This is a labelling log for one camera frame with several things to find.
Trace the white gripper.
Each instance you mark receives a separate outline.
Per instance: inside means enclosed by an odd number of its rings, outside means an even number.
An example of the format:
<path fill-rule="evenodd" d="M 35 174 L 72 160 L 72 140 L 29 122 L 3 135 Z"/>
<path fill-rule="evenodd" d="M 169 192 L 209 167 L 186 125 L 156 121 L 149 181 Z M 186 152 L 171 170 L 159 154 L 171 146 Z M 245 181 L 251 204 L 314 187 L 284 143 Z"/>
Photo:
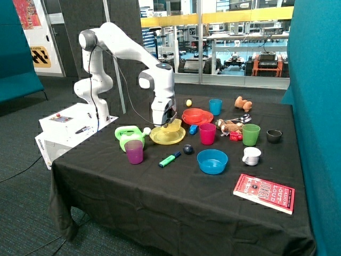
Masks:
<path fill-rule="evenodd" d="M 176 100 L 174 97 L 155 97 L 151 104 L 154 126 L 164 126 L 171 123 L 177 116 Z"/>

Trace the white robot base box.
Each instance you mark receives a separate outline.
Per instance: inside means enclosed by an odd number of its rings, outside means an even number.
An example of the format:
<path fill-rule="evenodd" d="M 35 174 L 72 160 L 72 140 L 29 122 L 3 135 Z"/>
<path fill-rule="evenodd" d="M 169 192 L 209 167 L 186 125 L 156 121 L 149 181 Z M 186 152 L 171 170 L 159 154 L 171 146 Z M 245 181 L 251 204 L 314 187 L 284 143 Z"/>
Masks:
<path fill-rule="evenodd" d="M 39 120 L 42 133 L 35 137 L 50 170 L 52 162 L 117 119 L 107 116 L 99 122 L 91 106 L 76 103 Z"/>

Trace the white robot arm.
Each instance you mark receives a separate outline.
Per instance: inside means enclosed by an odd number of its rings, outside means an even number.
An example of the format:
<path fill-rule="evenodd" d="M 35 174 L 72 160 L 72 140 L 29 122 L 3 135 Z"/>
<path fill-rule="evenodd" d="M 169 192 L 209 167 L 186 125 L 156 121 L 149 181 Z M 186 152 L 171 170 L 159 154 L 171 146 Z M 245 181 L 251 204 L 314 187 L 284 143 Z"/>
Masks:
<path fill-rule="evenodd" d="M 113 80 L 103 67 L 104 50 L 109 50 L 116 58 L 137 60 L 147 66 L 139 74 L 138 82 L 141 88 L 152 89 L 155 93 L 151 104 L 155 126 L 163 126 L 175 119 L 177 112 L 171 65 L 161 63 L 111 22 L 104 23 L 100 28 L 81 31 L 79 43 L 82 47 L 83 67 L 90 77 L 76 82 L 74 92 L 88 103 L 90 113 L 99 121 L 99 127 L 109 124 L 110 115 L 107 102 L 98 95 L 113 87 Z"/>

